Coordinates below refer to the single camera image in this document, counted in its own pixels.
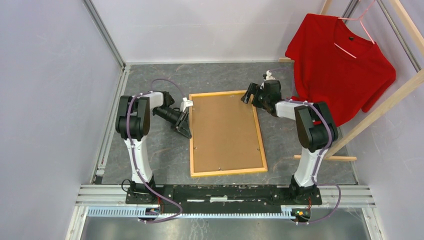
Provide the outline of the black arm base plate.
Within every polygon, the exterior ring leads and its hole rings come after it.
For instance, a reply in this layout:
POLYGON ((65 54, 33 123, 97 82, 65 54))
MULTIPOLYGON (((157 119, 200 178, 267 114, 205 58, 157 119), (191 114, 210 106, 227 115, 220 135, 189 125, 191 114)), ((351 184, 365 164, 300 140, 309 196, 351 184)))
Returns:
POLYGON ((295 187, 286 185, 157 185, 156 196, 145 187, 126 191, 126 204, 158 204, 162 213, 176 214, 272 214, 280 213, 281 206, 321 205, 320 190, 314 185, 295 187))

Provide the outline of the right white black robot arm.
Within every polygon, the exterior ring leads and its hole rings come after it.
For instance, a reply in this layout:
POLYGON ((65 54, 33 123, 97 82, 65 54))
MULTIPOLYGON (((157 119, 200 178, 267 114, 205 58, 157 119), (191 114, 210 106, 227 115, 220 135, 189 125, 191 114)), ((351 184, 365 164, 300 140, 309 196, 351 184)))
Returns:
POLYGON ((293 203, 302 204, 309 198, 308 190, 318 186, 317 174, 323 157, 338 138, 327 103, 283 99, 278 80, 250 83, 241 101, 266 110, 274 117, 295 121, 302 152, 288 196, 293 203))

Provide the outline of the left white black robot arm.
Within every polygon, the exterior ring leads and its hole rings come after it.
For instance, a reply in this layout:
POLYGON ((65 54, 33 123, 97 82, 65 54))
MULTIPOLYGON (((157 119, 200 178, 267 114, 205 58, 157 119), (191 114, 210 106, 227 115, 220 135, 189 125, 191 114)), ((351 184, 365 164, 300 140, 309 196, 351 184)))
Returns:
POLYGON ((150 132, 151 116, 158 116, 170 123, 176 133, 191 139, 189 108, 194 105, 187 97, 180 107, 172 107, 175 100, 167 91, 148 91, 138 95, 123 95, 119 99, 115 130, 124 140, 130 157, 130 191, 137 193, 145 204, 157 198, 154 175, 150 167, 147 136, 150 132))

